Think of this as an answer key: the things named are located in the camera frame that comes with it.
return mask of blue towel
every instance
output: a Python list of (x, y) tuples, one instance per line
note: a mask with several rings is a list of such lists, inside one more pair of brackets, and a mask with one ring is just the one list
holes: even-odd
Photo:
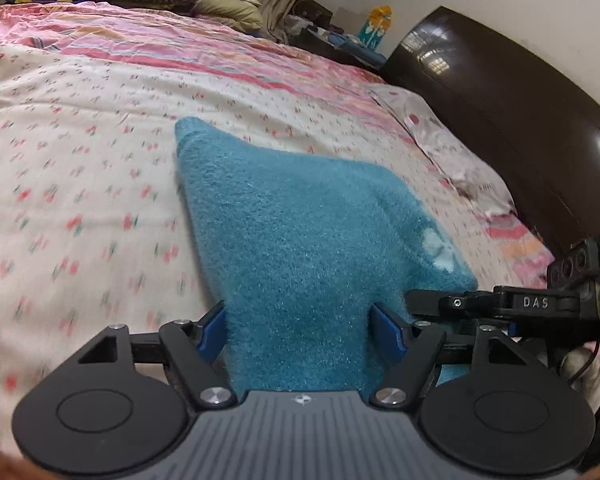
[(448, 237), (385, 168), (258, 148), (198, 118), (175, 133), (238, 392), (369, 392), (382, 373), (367, 344), (373, 302), (404, 312), (404, 290), (475, 288)]

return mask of wooden headboard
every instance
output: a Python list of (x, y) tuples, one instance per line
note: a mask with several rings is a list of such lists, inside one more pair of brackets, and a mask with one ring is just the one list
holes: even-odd
[(556, 69), (440, 7), (381, 75), (422, 95), (503, 177), (519, 218), (556, 256), (600, 231), (600, 106)]

